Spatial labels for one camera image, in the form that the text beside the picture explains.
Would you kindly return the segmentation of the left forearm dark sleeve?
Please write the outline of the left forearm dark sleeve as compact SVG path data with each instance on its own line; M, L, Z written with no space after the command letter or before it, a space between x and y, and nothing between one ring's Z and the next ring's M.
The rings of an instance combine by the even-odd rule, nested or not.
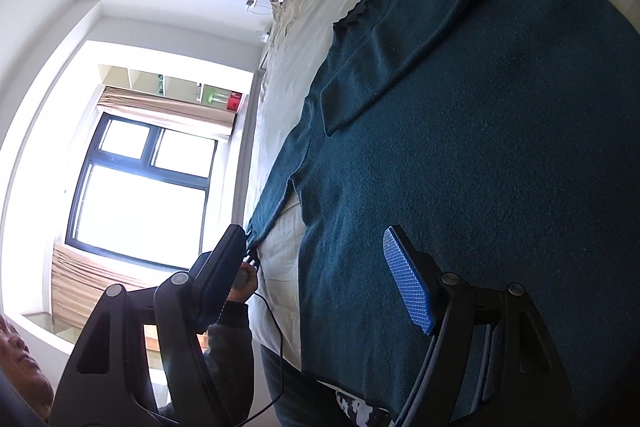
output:
M254 353L248 306L228 300L208 326L204 359L231 425L246 421L254 400Z

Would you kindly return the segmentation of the person's left hand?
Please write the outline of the person's left hand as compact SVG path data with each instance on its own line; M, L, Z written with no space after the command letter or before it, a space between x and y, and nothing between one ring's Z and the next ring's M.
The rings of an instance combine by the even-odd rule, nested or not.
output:
M235 275L234 282L228 295L232 303L246 303L248 298L257 291L257 267L255 261L244 261Z

